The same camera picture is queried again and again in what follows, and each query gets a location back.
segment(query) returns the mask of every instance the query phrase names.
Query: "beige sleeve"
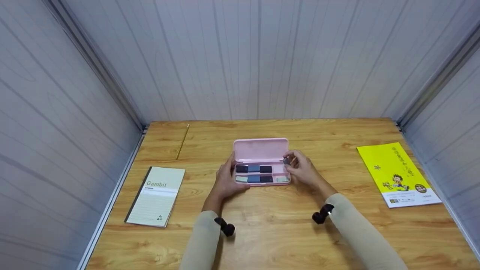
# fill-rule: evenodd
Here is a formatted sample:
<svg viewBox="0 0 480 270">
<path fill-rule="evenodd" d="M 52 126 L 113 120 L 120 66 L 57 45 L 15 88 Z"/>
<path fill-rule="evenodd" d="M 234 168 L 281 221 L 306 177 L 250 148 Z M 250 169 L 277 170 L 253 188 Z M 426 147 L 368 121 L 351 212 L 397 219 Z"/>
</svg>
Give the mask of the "beige sleeve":
<svg viewBox="0 0 480 270">
<path fill-rule="evenodd" d="M 193 226 L 193 232 L 183 253 L 180 270 L 211 270 L 220 237 L 220 225 L 213 211 L 203 211 Z"/>
<path fill-rule="evenodd" d="M 407 269 L 385 238 L 345 196 L 333 194 L 326 203 L 335 206 L 330 219 L 367 269 Z"/>
</svg>

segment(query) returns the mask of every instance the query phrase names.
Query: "open case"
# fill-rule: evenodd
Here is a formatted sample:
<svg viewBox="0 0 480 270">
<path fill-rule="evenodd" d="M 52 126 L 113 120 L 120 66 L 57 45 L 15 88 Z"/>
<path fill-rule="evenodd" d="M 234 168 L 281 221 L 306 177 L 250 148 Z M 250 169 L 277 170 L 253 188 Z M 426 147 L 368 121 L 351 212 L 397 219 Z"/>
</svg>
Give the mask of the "open case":
<svg viewBox="0 0 480 270">
<path fill-rule="evenodd" d="M 242 139 L 233 142 L 235 169 L 233 178 L 252 186 L 286 185 L 290 174 L 283 155 L 288 151 L 286 138 Z"/>
</svg>

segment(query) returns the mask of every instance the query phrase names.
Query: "white wall panel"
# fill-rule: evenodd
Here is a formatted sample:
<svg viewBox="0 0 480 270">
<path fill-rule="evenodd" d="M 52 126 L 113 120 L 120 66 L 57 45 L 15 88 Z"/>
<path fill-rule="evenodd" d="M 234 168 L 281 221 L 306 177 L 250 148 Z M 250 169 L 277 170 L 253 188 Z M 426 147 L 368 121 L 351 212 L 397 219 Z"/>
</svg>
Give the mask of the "white wall panel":
<svg viewBox="0 0 480 270">
<path fill-rule="evenodd" d="M 0 37 L 0 268 L 74 269 L 140 133 L 41 1 Z"/>
<path fill-rule="evenodd" d="M 406 137 L 480 250 L 480 50 L 407 129 Z"/>
<path fill-rule="evenodd" d="M 143 120 L 397 119 L 476 0 L 65 0 Z"/>
</svg>

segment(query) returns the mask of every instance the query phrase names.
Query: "wooden table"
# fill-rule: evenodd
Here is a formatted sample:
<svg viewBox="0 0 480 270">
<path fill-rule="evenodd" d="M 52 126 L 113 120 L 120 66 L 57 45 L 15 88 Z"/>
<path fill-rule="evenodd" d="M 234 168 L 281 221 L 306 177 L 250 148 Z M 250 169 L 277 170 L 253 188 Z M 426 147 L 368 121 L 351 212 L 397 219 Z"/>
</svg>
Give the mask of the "wooden table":
<svg viewBox="0 0 480 270">
<path fill-rule="evenodd" d="M 177 151 L 186 135 L 178 160 Z M 88 269 L 177 269 L 215 172 L 241 138 L 286 137 L 384 235 L 410 269 L 477 269 L 479 263 L 442 204 L 389 209 L 356 147 L 400 142 L 390 119 L 156 122 L 150 125 L 88 263 Z M 150 166 L 184 168 L 168 227 L 123 222 Z M 305 187 L 253 187 L 225 203 L 236 238 L 219 241 L 214 269 L 361 269 L 328 221 L 316 225 Z"/>
</svg>

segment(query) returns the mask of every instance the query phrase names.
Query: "book cover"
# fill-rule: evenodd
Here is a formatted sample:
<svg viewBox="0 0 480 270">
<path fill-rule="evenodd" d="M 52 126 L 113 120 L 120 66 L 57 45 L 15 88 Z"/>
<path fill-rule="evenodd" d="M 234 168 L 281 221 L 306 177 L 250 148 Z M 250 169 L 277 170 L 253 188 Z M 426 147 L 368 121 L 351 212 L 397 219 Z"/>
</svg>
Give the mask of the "book cover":
<svg viewBox="0 0 480 270">
<path fill-rule="evenodd" d="M 150 167 L 125 222 L 166 227 L 184 174 L 184 169 Z"/>
<path fill-rule="evenodd" d="M 357 150 L 389 208 L 441 202 L 400 143 Z"/>
</svg>

